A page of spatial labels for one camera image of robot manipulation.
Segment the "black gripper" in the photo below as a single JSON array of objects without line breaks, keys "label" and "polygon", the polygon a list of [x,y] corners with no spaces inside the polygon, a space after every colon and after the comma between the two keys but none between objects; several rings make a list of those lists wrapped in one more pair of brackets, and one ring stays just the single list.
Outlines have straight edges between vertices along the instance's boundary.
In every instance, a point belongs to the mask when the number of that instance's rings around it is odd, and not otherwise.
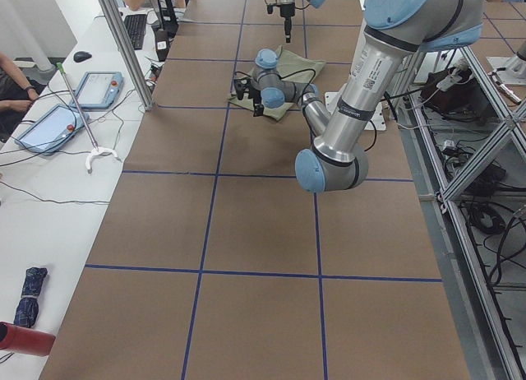
[{"label": "black gripper", "polygon": [[253,116],[258,117],[263,115],[265,106],[262,104],[261,92],[256,89],[251,83],[246,84],[247,97],[249,100],[252,100],[253,105]]},{"label": "black gripper", "polygon": [[292,17],[295,15],[295,0],[277,0],[280,16],[284,18],[284,36],[291,42]]}]

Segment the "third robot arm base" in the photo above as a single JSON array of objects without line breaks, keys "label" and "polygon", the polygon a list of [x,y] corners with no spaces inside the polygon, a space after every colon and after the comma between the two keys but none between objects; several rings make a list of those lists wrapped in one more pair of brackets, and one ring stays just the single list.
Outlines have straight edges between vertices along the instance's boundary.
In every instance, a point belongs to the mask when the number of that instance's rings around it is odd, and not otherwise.
[{"label": "third robot arm base", "polygon": [[487,57],[491,66],[489,73],[498,85],[525,85],[525,43],[512,57]]}]

